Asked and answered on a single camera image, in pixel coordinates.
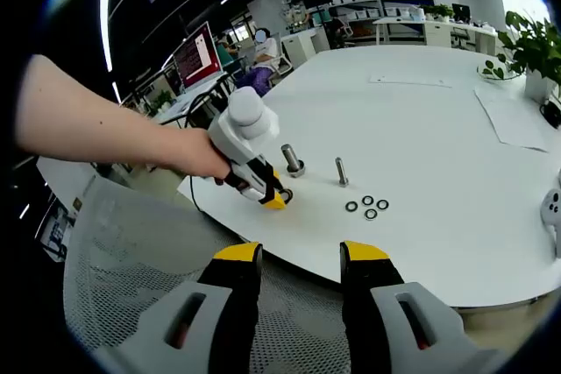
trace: white round table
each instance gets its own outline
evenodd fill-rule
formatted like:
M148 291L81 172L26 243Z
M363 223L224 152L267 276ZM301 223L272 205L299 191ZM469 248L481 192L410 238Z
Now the white round table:
M280 135L262 152L295 193L288 207L265 209L210 180L195 180L197 203L244 239L337 282L339 243L352 240L381 248L406 282L453 307L547 293L561 284L561 260L539 206L557 185L561 132L525 102L549 153L502 144L473 90L516 97L524 79L483 81L475 69L486 59L427 46L320 53L264 98ZM306 164L299 179L288 177L285 143ZM179 190L190 196L188 180ZM390 204L371 222L365 194ZM348 201L357 212L345 211Z

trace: metal washer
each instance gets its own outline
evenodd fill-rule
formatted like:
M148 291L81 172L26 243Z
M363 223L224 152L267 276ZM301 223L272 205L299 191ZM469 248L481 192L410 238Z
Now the metal washer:
M359 204L355 201L348 201L346 205L344 205L344 210L347 212L354 212L359 208Z
M376 219L377 216L378 216L378 211L374 208L370 208L365 211L365 219L367 221L373 221L374 219Z
M381 201L378 201L378 203L376 203L376 208L378 208L378 210L384 211L386 209L389 208L389 201L382 199Z
M365 206L372 206L374 204L374 198L370 194L367 194L362 198L362 204Z

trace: black cable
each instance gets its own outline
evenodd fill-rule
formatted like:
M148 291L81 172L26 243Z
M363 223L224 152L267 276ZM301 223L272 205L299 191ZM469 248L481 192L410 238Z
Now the black cable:
M197 95L195 97L195 99L193 100L193 102L189 105L189 109L187 110L187 114L185 115L185 129L187 129L188 126L189 126L189 118L191 117L191 113L195 109L195 106L198 105L198 103L201 102L202 99L205 98L206 96L210 96L210 92L203 92L202 94ZM193 199L193 204L195 205L196 210L198 210L199 212L202 212L202 209L199 208L199 205L197 204L197 202L195 200L195 192L193 191L193 176L192 175L189 175L189 187L191 189L191 199Z

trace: metal bolt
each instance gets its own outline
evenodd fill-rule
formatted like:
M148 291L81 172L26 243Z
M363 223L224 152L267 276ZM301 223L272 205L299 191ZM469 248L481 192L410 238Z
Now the metal bolt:
M282 151L284 158L288 162L288 170L298 171L300 169L300 162L298 161L295 150L292 149L292 146L290 146L289 144L284 144L280 147L280 150Z
M335 158L335 165L339 172L339 186L347 187L349 185L349 179L344 175L343 160L339 157Z

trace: hand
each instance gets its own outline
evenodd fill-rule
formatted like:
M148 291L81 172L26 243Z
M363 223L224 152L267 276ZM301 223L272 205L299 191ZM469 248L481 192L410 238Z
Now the hand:
M174 129L171 166L189 175L223 180L230 164L210 142L205 129Z

